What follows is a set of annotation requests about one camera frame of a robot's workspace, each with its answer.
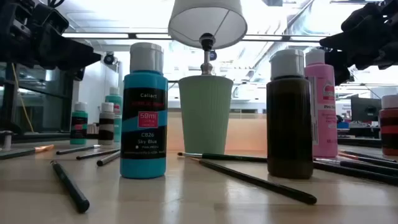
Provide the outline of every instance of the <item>light green cup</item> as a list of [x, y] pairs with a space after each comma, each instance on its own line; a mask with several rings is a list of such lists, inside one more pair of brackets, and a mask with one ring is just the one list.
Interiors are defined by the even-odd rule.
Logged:
[[195, 75], [178, 86], [185, 152], [224, 154], [233, 81]]

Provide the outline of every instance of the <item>paint bottle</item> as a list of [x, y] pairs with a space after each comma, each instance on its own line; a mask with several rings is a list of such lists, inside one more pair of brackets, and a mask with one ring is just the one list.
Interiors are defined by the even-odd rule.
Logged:
[[105, 96], [105, 102], [113, 103], [114, 113], [114, 137], [113, 141], [120, 142], [122, 138], [122, 97], [119, 95], [118, 87], [111, 87], [109, 95]]
[[114, 135], [113, 103], [102, 103], [99, 114], [98, 144], [112, 145]]
[[309, 179], [313, 171], [310, 82], [304, 54], [287, 49], [271, 58], [267, 84], [268, 172], [276, 177]]
[[70, 144], [86, 144], [87, 142], [87, 103], [76, 102], [70, 124]]
[[383, 96], [381, 108], [379, 119], [383, 154], [398, 156], [398, 95]]
[[337, 156], [335, 72], [325, 64], [325, 51], [315, 49], [305, 55], [305, 78], [310, 82], [312, 154]]
[[168, 81], [161, 46], [136, 43], [130, 56], [131, 74], [124, 77], [120, 173], [149, 179], [166, 170]]

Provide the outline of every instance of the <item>computer monitor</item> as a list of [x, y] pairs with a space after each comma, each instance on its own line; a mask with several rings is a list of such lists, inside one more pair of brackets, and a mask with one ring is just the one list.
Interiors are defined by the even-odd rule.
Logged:
[[351, 97], [352, 121], [379, 121], [380, 99]]

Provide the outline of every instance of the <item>orange wall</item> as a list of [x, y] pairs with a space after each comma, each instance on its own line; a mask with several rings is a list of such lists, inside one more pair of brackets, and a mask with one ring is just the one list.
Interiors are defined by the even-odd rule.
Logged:
[[[184, 149], [181, 113], [169, 112], [167, 150]], [[265, 114], [230, 114], [226, 139], [226, 153], [255, 151], [267, 153], [267, 120]]]

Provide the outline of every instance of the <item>pink paint bottle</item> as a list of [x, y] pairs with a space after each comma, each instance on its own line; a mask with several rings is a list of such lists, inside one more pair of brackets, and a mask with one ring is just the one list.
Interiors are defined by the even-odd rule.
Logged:
[[314, 157], [337, 156], [335, 73], [325, 64], [325, 52], [305, 55], [305, 77], [310, 81], [312, 152]]

